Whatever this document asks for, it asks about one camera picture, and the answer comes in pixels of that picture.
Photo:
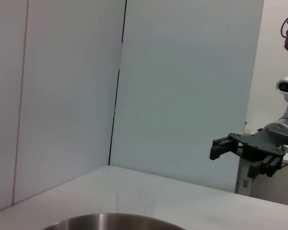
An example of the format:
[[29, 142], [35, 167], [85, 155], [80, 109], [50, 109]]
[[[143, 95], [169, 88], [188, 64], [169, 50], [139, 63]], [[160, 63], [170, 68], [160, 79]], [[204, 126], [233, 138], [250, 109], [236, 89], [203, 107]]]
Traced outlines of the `clear plastic measuring cup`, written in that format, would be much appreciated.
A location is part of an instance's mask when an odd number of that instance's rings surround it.
[[115, 212], [153, 217], [157, 197], [145, 189], [120, 191], [115, 196]]

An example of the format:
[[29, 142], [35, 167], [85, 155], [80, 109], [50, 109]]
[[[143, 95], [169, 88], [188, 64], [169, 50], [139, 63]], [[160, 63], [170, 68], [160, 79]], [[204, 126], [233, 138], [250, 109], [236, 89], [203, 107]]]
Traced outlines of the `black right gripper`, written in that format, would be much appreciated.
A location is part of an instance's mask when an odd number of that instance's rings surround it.
[[209, 159], [216, 160], [221, 155], [232, 152], [244, 160], [255, 162], [249, 166], [247, 176], [256, 178], [260, 174], [272, 177], [281, 169], [288, 145], [288, 133], [264, 128], [252, 135], [230, 133], [227, 137], [213, 140]]

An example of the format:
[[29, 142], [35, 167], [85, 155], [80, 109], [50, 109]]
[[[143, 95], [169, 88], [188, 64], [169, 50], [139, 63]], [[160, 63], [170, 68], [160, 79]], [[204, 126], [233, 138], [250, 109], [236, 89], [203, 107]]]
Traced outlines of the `stainless steel mixing bowl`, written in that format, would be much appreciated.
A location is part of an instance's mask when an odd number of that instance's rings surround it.
[[96, 213], [77, 216], [42, 230], [185, 230], [156, 218], [124, 213]]

